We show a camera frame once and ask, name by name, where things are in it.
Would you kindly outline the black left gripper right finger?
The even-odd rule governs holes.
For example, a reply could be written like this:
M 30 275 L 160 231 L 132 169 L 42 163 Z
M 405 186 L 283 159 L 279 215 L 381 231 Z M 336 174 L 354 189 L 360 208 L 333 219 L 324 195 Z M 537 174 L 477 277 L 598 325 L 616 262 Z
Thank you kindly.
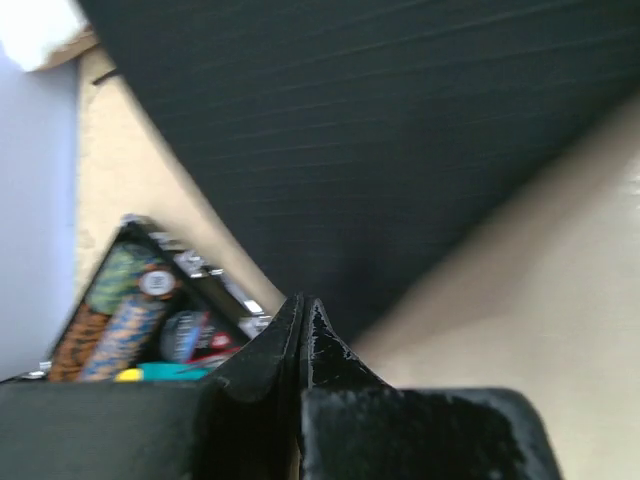
M 559 479 L 537 410 L 505 388 L 399 389 L 339 338 L 318 299 L 304 314 L 304 479 Z

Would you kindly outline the beige fabric pet tent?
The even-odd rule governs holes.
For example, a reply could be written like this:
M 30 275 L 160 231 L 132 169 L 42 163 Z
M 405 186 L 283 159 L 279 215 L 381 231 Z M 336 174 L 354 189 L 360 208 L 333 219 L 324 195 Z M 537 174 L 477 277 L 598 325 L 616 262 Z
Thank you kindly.
M 639 383 L 635 1 L 87 1 L 282 293 L 402 385 Z

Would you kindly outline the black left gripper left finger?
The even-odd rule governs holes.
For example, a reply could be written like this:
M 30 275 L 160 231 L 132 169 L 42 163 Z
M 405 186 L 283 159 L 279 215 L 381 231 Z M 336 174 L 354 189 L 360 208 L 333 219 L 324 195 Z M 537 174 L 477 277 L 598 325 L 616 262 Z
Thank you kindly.
M 1 388 L 5 479 L 283 479 L 304 299 L 197 381 Z

